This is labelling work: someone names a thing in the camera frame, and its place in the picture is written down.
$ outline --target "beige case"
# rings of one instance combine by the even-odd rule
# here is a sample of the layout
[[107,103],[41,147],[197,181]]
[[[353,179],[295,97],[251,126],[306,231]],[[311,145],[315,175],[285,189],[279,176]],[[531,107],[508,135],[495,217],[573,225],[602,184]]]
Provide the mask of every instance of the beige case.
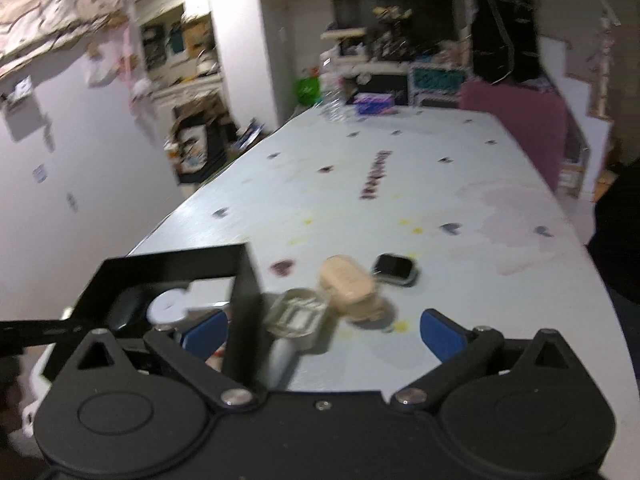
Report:
[[376,282],[348,256],[332,256],[324,261],[320,287],[331,298],[331,306],[352,321],[375,321],[385,314]]

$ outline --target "blue gripper pad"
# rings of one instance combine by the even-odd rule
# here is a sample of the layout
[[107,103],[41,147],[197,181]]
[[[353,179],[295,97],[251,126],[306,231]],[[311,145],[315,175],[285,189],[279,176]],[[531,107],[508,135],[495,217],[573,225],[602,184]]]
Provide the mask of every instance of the blue gripper pad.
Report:
[[472,332],[443,316],[434,308],[425,310],[420,316],[422,342],[442,362],[462,352],[471,335]]
[[181,346],[196,357],[207,360],[226,341],[228,320],[222,311],[207,317],[182,337]]

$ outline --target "person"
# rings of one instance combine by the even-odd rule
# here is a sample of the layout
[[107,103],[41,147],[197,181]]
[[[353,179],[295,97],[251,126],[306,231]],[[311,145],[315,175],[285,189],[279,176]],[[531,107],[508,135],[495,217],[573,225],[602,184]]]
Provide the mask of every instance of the person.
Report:
[[640,381],[640,158],[598,201],[595,221],[587,249],[607,285]]
[[0,480],[31,480],[46,469],[44,460],[22,456],[9,441],[9,433],[19,430],[22,423],[19,376],[17,358],[0,358]]

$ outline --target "black bag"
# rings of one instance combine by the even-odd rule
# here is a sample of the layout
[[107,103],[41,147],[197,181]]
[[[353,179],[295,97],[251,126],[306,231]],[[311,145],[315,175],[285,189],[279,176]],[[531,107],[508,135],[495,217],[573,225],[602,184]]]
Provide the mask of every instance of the black bag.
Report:
[[476,0],[474,73],[489,83],[540,76],[534,0]]

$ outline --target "pink chair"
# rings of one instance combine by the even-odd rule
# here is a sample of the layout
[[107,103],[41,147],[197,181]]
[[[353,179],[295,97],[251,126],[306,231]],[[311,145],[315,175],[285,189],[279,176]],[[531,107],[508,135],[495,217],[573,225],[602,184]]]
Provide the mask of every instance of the pink chair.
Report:
[[496,116],[555,192],[564,162],[568,111],[551,92],[469,81],[462,85],[460,109]]

